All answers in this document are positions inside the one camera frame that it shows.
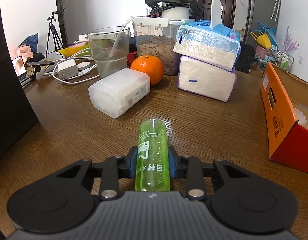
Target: clear plastic cup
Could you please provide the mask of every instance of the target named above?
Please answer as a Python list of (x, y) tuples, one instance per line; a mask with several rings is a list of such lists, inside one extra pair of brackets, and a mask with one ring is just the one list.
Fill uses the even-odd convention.
[(101, 78), (127, 67), (129, 33), (129, 27), (108, 27), (87, 34), (92, 57)]

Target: wall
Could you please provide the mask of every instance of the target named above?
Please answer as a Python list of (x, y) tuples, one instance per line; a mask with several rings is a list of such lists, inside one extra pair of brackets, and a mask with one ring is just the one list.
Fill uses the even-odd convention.
[(246, 17), (248, 15), (249, 0), (236, 0), (234, 29), (245, 29)]
[(121, 26), (130, 16), (146, 15), (145, 0), (63, 0), (68, 42), (80, 34), (110, 26)]
[(286, 28), (294, 41), (300, 43), (294, 56), (292, 73), (308, 82), (308, 0), (282, 0), (276, 37), (284, 42)]
[[(28, 36), (39, 33), (38, 52), (46, 54), (49, 24), (47, 18), (56, 11), (56, 0), (0, 0), (1, 17), (9, 50), (17, 48)], [(53, 22), (58, 33), (58, 22)], [(49, 51), (54, 49), (53, 39)], [(49, 57), (59, 58), (56, 53)]]

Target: tripod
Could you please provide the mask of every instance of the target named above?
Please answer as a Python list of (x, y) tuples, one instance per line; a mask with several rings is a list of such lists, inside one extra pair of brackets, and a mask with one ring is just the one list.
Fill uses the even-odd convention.
[[(52, 16), (47, 19), (49, 21), (49, 31), (48, 31), (48, 37), (47, 37), (46, 57), (48, 54), (53, 53), (53, 52), (56, 52), (58, 54), (58, 51), (64, 48), (63, 43), (61, 39), (59, 38), (57, 30), (53, 24), (53, 20), (56, 21), (56, 19), (54, 18), (54, 15), (55, 15), (55, 12), (52, 12)], [(50, 32), (52, 32), (54, 45), (55, 45), (55, 50), (52, 52), (48, 52)]]

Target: laptop screen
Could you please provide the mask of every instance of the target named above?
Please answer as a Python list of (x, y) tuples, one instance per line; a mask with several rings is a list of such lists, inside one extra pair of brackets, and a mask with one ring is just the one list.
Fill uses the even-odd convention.
[(22, 59), (22, 56), (19, 56), (12, 60), (16, 75), (18, 77), (22, 76), (26, 73), (25, 65)]

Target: wood grain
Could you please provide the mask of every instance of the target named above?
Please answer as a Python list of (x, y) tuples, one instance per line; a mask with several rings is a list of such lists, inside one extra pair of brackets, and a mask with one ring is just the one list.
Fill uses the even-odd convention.
[[(94, 162), (125, 155), (137, 145), (138, 126), (158, 118), (167, 127), (168, 143), (180, 155), (203, 162), (228, 159), (280, 184), (299, 200), (299, 215), (292, 231), (308, 239), (308, 174), (268, 159), (266, 119), (259, 79), (237, 73), (229, 103), (176, 88), (177, 77), (166, 76), (140, 102), (118, 119), (96, 110), (88, 96), (95, 81), (66, 86), (41, 78), (25, 87), (40, 122), (0, 160), (0, 229), (13, 232), (6, 212), (16, 190), (82, 158)], [(212, 194), (211, 181), (206, 180)], [(94, 184), (99, 187), (99, 180)], [(121, 180), (121, 190), (133, 190), (134, 181)], [(185, 190), (185, 180), (173, 180), (173, 190)]]

